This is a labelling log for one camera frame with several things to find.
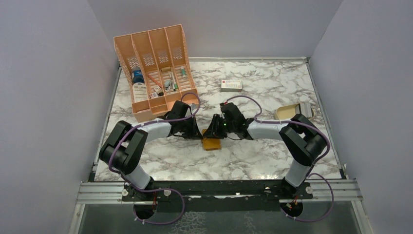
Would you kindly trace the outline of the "stack of grey cards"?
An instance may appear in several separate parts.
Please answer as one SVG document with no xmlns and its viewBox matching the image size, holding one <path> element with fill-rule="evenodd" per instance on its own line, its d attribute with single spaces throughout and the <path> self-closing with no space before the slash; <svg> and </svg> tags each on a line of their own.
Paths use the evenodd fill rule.
<svg viewBox="0 0 413 234">
<path fill-rule="evenodd" d="M 296 114 L 302 114 L 308 119 L 314 117 L 314 111 L 309 102 L 301 102 L 295 107 Z"/>
</svg>

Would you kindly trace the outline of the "yellow leather card holder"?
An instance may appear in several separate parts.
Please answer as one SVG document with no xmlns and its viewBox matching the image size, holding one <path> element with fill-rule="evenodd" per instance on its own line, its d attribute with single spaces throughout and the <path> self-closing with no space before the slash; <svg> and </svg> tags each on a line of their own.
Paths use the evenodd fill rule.
<svg viewBox="0 0 413 234">
<path fill-rule="evenodd" d="M 202 146 L 205 151 L 215 151 L 222 148 L 221 140 L 214 132 L 208 129 L 203 129 L 202 134 Z"/>
</svg>

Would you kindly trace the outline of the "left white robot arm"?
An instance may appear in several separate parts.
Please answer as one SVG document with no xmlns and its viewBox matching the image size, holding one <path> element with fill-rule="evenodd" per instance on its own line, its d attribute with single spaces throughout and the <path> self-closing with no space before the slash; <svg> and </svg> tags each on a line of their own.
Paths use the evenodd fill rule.
<svg viewBox="0 0 413 234">
<path fill-rule="evenodd" d="M 155 139 L 172 136 L 190 140 L 203 138 L 191 107 L 182 101 L 176 101 L 164 116 L 135 127 L 123 120 L 117 122 L 100 149 L 99 159 L 133 184 L 139 199 L 147 200 L 153 194 L 153 187 L 152 177 L 139 165 L 144 146 Z"/>
</svg>

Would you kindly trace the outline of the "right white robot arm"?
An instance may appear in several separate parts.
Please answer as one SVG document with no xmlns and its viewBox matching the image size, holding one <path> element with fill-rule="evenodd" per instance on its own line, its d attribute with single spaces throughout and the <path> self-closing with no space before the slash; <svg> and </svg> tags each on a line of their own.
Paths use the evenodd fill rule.
<svg viewBox="0 0 413 234">
<path fill-rule="evenodd" d="M 229 133 L 233 133 L 239 139 L 273 139 L 284 142 L 293 157 L 281 185 L 281 192 L 286 198 L 294 198 L 300 193 L 300 185 L 309 175 L 317 158 L 330 147 L 328 138 L 302 114 L 280 122 L 259 121 L 245 118 L 234 103 L 223 103 L 221 112 L 214 114 L 203 134 L 205 138 L 224 139 Z"/>
</svg>

